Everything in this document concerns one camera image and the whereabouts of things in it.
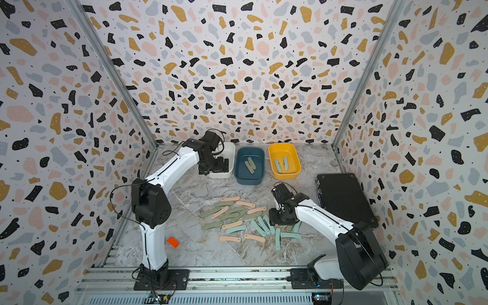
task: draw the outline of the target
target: gray marble surface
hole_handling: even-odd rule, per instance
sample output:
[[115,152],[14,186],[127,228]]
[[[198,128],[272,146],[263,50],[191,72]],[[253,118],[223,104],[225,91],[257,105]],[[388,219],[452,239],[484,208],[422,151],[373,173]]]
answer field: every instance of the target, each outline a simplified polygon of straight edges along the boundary
[[[240,196],[242,201],[252,202],[256,207],[275,207],[271,189],[278,180],[274,178],[269,162],[268,145],[254,145],[265,151],[265,177],[260,185],[240,185],[234,176],[227,179],[211,179],[198,175],[198,166],[188,170],[168,194],[172,212],[166,222],[165,239],[170,236],[180,242],[177,248],[166,241],[165,250],[170,266],[264,266],[264,265],[305,265],[321,254],[333,254],[335,245],[311,226],[302,223],[299,233],[302,239],[282,239],[281,250],[275,251],[275,236],[268,235],[265,243],[244,239],[244,233],[259,235],[250,220],[244,222],[245,231],[228,235],[239,236],[241,243],[220,242],[224,230],[202,230],[202,224],[214,222],[210,217],[200,218],[199,214],[209,210],[221,197]],[[322,173],[340,172],[330,145],[296,145],[302,171],[296,179],[286,180],[298,192],[316,200],[315,177]],[[162,147],[163,150],[174,146]],[[170,156],[158,156],[151,173],[164,164]],[[138,226],[129,222],[121,238],[120,248],[115,257],[114,267],[136,267],[142,259],[142,241]]]

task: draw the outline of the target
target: mounting plate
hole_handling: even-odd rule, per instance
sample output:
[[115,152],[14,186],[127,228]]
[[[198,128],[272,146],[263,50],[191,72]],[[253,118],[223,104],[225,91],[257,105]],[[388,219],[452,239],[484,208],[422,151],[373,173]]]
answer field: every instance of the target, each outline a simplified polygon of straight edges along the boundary
[[338,289],[338,288],[342,289],[342,287],[344,287],[344,281],[343,280],[337,280],[337,279],[330,279],[330,281],[327,281],[326,284],[324,284],[320,287],[315,287],[308,280],[306,268],[290,269],[290,275],[291,275],[290,278],[292,279],[290,281],[292,289],[318,289],[318,288],[319,289],[331,289],[332,284],[334,284],[334,289]]
[[[188,284],[188,276],[190,274],[190,270],[188,269],[169,269],[168,270],[168,278],[174,278],[176,280],[176,290],[186,290],[186,284]],[[151,291],[151,282],[146,280],[144,277],[141,277],[139,273],[137,275],[137,281],[134,284],[134,290],[136,291]],[[163,289],[158,289],[159,287],[154,286],[156,291],[173,291],[175,289],[175,281],[170,280],[168,286]]]

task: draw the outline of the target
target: speckled wall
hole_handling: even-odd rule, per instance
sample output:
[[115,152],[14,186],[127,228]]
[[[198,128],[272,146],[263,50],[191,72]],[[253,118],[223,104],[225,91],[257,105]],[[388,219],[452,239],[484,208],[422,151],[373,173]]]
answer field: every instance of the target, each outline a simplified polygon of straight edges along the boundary
[[158,142],[329,142],[392,0],[81,0]]
[[150,146],[64,2],[0,8],[0,304],[66,304]]
[[407,1],[339,145],[406,304],[488,304],[488,2]]

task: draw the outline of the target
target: blue bin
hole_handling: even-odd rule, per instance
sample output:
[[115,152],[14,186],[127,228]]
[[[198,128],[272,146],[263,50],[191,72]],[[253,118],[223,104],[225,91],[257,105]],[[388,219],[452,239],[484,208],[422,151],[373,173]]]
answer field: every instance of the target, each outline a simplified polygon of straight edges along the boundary
[[[254,174],[251,174],[244,164],[251,157],[256,165]],[[243,147],[237,151],[234,175],[237,183],[243,185],[258,185],[264,178],[264,150],[257,147]]]

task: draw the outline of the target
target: green plastic strip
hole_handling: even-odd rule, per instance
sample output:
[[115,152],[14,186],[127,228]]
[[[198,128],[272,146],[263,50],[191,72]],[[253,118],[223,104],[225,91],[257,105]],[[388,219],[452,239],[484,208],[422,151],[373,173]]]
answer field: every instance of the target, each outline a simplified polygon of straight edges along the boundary
[[258,216],[258,223],[263,228],[263,230],[266,232],[266,235],[271,234],[271,230],[269,230],[269,227],[264,224],[263,218],[261,216]]
[[256,213],[252,213],[252,214],[246,214],[246,215],[243,216],[243,220],[253,219],[253,218],[256,218],[258,216],[261,216],[262,214],[263,214],[262,211],[259,211],[259,212],[256,212]]
[[277,228],[276,229],[276,234],[275,234],[275,249],[276,251],[280,251],[281,250],[281,246],[280,246],[280,236],[281,236],[281,230],[280,228]]
[[237,231],[244,231],[246,228],[245,224],[243,225],[240,225],[240,226],[236,226],[236,227],[233,227],[233,228],[229,228],[227,230],[225,230],[225,233],[226,234],[229,234],[229,233],[234,233],[234,232],[237,232]]
[[264,215],[263,216],[263,220],[266,222],[266,224],[268,225],[268,228],[269,228],[269,231],[271,231],[271,234],[275,234],[276,230],[274,228],[274,226],[272,226],[270,223],[269,223],[269,217],[267,215]]
[[217,202],[216,204],[214,204],[214,206],[233,206],[234,205],[234,201],[221,201],[221,202]]
[[241,218],[242,216],[244,216],[247,213],[247,210],[244,209],[241,212],[237,212],[237,213],[239,213],[239,214],[236,217],[234,217],[234,218],[231,219],[233,223],[236,222],[236,221],[238,221],[239,218]]
[[224,213],[224,215],[229,215],[229,214],[232,214],[234,212],[240,212],[242,210],[245,210],[245,206],[238,206],[238,207],[233,207],[232,209],[226,211]]
[[215,207],[215,208],[213,208],[213,209],[211,209],[209,211],[200,213],[200,217],[202,217],[202,218],[203,217],[208,217],[208,216],[210,216],[212,214],[217,213],[218,211],[220,211],[220,208],[219,207]]
[[204,224],[202,225],[202,230],[208,230],[208,229],[213,229],[217,228],[219,226],[222,226],[224,222],[216,222],[216,223],[211,223],[211,224]]
[[294,226],[293,226],[293,233],[298,233],[298,230],[300,229],[300,225],[302,224],[301,221],[298,221]]
[[219,219],[220,220],[226,220],[226,219],[234,218],[234,217],[237,217],[237,216],[239,216],[239,213],[231,213],[231,214],[228,214],[228,215],[219,216]]
[[298,233],[281,233],[281,237],[283,237],[283,238],[297,238],[297,239],[302,238],[301,234],[298,234]]
[[264,232],[263,229],[261,229],[258,226],[258,224],[256,223],[256,221],[254,219],[251,220],[251,225],[256,229],[256,231],[259,232],[259,234],[261,234],[261,236],[266,237],[266,232]]

